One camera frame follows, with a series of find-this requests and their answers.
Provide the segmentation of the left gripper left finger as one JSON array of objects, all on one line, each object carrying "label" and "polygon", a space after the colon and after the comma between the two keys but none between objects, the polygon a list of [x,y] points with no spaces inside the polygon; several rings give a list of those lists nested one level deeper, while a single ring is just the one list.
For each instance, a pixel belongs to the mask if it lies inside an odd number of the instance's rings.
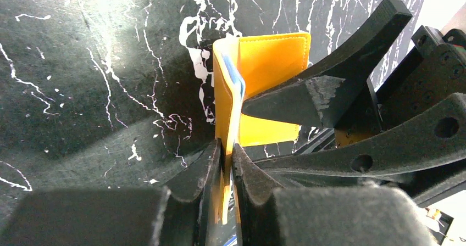
[{"label": "left gripper left finger", "polygon": [[213,245],[222,144],[160,188],[49,189],[24,198],[1,245]]}]

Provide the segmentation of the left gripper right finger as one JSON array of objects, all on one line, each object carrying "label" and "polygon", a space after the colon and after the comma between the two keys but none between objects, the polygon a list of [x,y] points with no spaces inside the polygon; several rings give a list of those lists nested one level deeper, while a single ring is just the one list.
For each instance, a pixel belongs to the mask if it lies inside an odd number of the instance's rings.
[{"label": "left gripper right finger", "polygon": [[434,245],[399,189],[285,188],[236,144],[232,170],[239,245]]}]

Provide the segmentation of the orange card holder wallet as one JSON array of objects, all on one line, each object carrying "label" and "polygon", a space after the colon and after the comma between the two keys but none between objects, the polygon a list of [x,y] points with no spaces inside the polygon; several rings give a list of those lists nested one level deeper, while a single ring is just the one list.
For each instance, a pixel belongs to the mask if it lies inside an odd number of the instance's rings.
[{"label": "orange card holder wallet", "polygon": [[300,125],[243,114],[245,100],[301,73],[308,66],[311,35],[306,32],[249,37],[224,37],[214,41],[213,80],[215,136],[222,145],[222,170],[218,221],[228,222],[231,193],[232,150],[294,141]]}]

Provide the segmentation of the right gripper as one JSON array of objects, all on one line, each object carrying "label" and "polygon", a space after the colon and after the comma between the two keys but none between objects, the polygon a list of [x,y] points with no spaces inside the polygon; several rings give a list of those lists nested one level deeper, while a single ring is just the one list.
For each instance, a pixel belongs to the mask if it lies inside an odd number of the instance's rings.
[{"label": "right gripper", "polygon": [[465,188],[465,37],[422,27],[421,42],[375,91],[370,74],[412,18],[382,0],[341,46],[294,77],[246,100],[248,116],[335,127],[341,146],[255,161],[267,172],[397,182],[417,204]]}]

